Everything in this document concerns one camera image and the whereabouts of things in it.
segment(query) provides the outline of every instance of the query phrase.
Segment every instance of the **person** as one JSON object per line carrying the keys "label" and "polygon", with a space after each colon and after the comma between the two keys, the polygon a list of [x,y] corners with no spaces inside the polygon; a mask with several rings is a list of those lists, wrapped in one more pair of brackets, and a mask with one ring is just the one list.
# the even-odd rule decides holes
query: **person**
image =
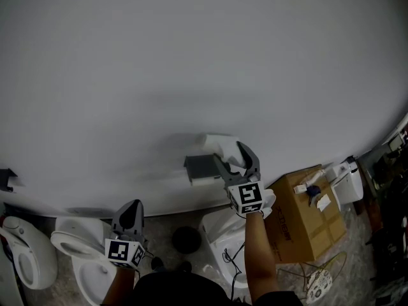
{"label": "person", "polygon": [[[294,292],[279,291],[273,252],[259,212],[247,214],[245,269],[254,306],[302,304]],[[118,268],[102,305],[231,305],[222,287],[190,272],[156,271],[143,276],[133,288],[135,271]]]}

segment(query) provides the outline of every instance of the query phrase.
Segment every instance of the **toilet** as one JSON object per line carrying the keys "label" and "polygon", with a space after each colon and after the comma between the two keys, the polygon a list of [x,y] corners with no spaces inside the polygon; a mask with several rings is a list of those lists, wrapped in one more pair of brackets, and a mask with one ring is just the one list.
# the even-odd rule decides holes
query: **toilet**
{"label": "toilet", "polygon": [[0,228],[13,253],[20,280],[30,289],[51,286],[58,272],[57,254],[50,240],[31,223],[18,217],[7,217]]}
{"label": "toilet", "polygon": [[99,306],[116,276],[117,268],[105,258],[110,226],[88,217],[58,217],[52,244],[71,256],[76,283],[85,299]]}
{"label": "toilet", "polygon": [[[264,218],[272,213],[272,206],[276,196],[271,189],[265,191],[265,207],[263,209]],[[245,242],[245,219],[237,214],[233,208],[225,208],[203,216],[198,226],[202,240],[209,251],[213,254],[215,261],[226,281],[235,288],[248,288],[247,273],[245,269],[244,251],[242,247]],[[236,277],[236,269],[233,263],[225,262],[224,251],[232,257],[235,256],[234,263],[240,269],[241,274]]]}
{"label": "toilet", "polygon": [[352,203],[363,198],[363,182],[355,162],[340,163],[326,172],[339,210],[341,204]]}

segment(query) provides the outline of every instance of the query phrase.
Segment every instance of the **white wall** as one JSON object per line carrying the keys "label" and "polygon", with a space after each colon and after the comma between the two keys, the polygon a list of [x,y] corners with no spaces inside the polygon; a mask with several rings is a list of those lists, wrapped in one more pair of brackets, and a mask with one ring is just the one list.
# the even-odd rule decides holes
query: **white wall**
{"label": "white wall", "polygon": [[189,186],[198,133],[266,183],[366,150],[408,101],[407,34],[407,0],[0,0],[0,163],[43,213],[225,203]]}

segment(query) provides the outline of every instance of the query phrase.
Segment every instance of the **wire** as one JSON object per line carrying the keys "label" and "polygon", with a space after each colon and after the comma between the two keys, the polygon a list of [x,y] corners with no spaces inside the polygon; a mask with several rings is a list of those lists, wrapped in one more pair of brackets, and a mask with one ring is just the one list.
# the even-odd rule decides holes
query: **wire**
{"label": "wire", "polygon": [[10,262],[14,264],[13,253],[11,252],[11,249],[8,249],[6,244],[2,244],[2,246],[3,246],[3,251],[6,254],[6,257],[8,258]]}
{"label": "wire", "polygon": [[149,252],[147,249],[145,250],[145,252],[149,253],[152,257],[154,257],[153,253]]}
{"label": "wire", "polygon": [[[337,272],[337,275],[336,275],[336,276],[333,278],[333,280],[332,280],[332,282],[335,282],[335,280],[337,279],[337,277],[340,275],[341,271],[343,270],[344,265],[346,264],[346,261],[347,261],[347,253],[346,253],[346,252],[340,252],[340,253],[334,255],[334,257],[332,257],[331,259],[329,259],[326,263],[324,263],[324,264],[321,265],[321,266],[316,266],[316,265],[313,265],[313,264],[310,264],[310,263],[306,263],[306,262],[298,263],[298,264],[300,265],[300,268],[302,269],[303,275],[302,275],[302,274],[298,274],[298,273],[294,273],[294,272],[291,272],[291,271],[284,270],[283,268],[278,269],[277,273],[278,273],[278,275],[279,275],[279,272],[280,272],[280,271],[283,271],[283,272],[287,272],[287,273],[290,273],[290,274],[293,274],[293,275],[297,275],[297,276],[299,276],[299,277],[303,277],[303,292],[306,293],[306,297],[300,298],[300,299],[307,299],[307,294],[308,294],[308,292],[309,292],[309,289],[313,286],[313,283],[314,283],[314,282],[319,278],[319,276],[322,274],[323,270],[327,271],[327,270],[334,264],[334,262],[335,262],[338,258],[340,258],[341,256],[344,257],[344,261],[343,261],[343,263],[342,263],[342,266],[340,267],[340,270]],[[313,280],[311,283],[308,284],[309,288],[307,288],[306,283],[307,283],[307,280],[310,279],[311,275],[306,276],[305,269],[303,268],[302,264],[308,265],[308,266],[311,266],[311,267],[314,267],[314,268],[317,268],[316,271],[317,271],[318,273],[317,273],[317,275],[315,276],[314,280]]]}
{"label": "wire", "polygon": [[235,264],[234,259],[236,258],[236,256],[238,255],[238,253],[244,248],[245,246],[245,242],[242,243],[241,247],[239,248],[239,250],[235,253],[235,255],[231,258],[231,256],[228,254],[227,248],[225,248],[223,254],[222,254],[222,259],[224,260],[225,263],[232,263],[233,266],[235,267],[235,275],[234,278],[232,280],[232,291],[231,291],[231,301],[234,299],[234,285],[235,285],[235,281],[237,279],[237,277],[242,273],[240,268],[237,267],[237,264]]}
{"label": "wire", "polygon": [[239,217],[241,217],[242,219],[247,219],[246,217],[242,217],[241,215],[239,215],[238,213],[237,213],[237,216],[239,216]]}

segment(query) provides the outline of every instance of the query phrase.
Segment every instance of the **floor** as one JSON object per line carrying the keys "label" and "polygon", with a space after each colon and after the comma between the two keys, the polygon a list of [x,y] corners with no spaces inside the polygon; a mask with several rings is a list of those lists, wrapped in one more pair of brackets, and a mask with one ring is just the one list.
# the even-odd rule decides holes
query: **floor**
{"label": "floor", "polygon": [[[215,260],[207,248],[202,245],[199,251],[190,255],[178,253],[171,244],[173,232],[181,226],[197,228],[204,214],[212,210],[202,210],[183,214],[152,217],[145,220],[145,238],[148,240],[147,248],[154,255],[159,256],[167,269],[173,270],[183,260],[188,260],[193,265],[193,272],[207,277],[218,283],[229,296],[231,288],[222,278],[218,271]],[[374,286],[369,279],[375,276],[372,250],[365,242],[370,238],[370,224],[366,213],[356,215],[354,208],[342,211],[347,235],[324,258],[316,262],[317,265],[324,263],[341,251],[347,252],[347,261],[340,275],[335,280],[328,294],[318,300],[314,305],[368,305]],[[34,225],[50,235],[54,228],[55,219],[36,218],[32,219]],[[29,306],[53,305],[53,306],[88,306],[75,281],[70,257],[57,251],[58,278],[55,284],[41,291],[33,291],[25,288],[25,295]],[[142,275],[150,270],[150,259],[145,258],[141,264]],[[278,268],[301,273],[300,265],[278,265]],[[311,273],[312,267],[305,266],[305,270]],[[303,278],[279,271],[278,281],[282,290],[293,290],[300,298],[304,297]],[[240,297],[247,303],[251,302],[247,289],[236,289],[235,297]]]}

